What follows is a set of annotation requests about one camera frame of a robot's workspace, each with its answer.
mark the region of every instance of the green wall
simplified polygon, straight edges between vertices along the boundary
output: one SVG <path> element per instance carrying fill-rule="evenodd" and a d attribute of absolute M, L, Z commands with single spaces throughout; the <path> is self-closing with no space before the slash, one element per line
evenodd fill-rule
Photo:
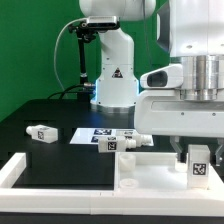
<path fill-rule="evenodd" d="M 157 0 L 157 7 L 166 0 Z M 1 0 L 0 4 L 0 120 L 31 99 L 60 91 L 53 71 L 56 38 L 65 24 L 83 17 L 78 0 Z M 168 63 L 156 45 L 156 17 L 147 20 L 153 68 Z M 144 24 L 122 22 L 135 41 L 135 75 L 150 70 Z M 99 39 L 86 45 L 90 81 L 100 74 Z M 78 83 L 79 59 L 75 35 L 65 32 L 58 49 L 58 73 L 65 87 Z"/>

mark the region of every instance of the table surface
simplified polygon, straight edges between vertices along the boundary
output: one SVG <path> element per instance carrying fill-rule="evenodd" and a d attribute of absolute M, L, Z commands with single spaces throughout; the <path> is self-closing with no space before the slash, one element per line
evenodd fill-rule
<path fill-rule="evenodd" d="M 26 152 L 28 166 L 15 188 L 112 190 L 114 182 L 113 153 L 98 153 L 97 145 L 69 144 L 75 130 L 82 128 L 133 128 L 133 114 L 103 114 L 76 100 L 28 101 L 0 123 L 0 168 L 15 152 Z M 59 129 L 59 140 L 46 144 L 31 139 L 27 126 L 43 124 Z M 174 152 L 167 136 L 153 136 L 153 147 L 141 151 Z M 189 143 L 217 147 L 214 139 L 184 138 Z M 216 168 L 224 177 L 224 165 Z M 0 213 L 0 223 L 223 223 L 223 218 L 165 216 L 90 216 L 61 214 Z"/>

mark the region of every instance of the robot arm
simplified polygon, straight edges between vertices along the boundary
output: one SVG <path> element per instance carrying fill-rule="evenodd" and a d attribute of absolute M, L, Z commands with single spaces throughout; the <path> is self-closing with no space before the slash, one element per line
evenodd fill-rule
<path fill-rule="evenodd" d="M 85 16 L 117 16 L 124 21 L 137 21 L 143 19 L 144 1 L 149 17 L 155 9 L 155 0 L 79 0 L 79 4 Z"/>
<path fill-rule="evenodd" d="M 156 1 L 80 0 L 79 3 L 85 16 L 94 16 L 99 21 L 111 16 L 119 17 L 120 20 L 136 21 L 150 16 Z M 101 75 L 96 81 L 95 98 L 91 100 L 92 109 L 128 113 L 133 110 L 139 91 L 138 80 L 133 73 L 134 42 L 121 29 L 99 32 L 99 36 Z"/>

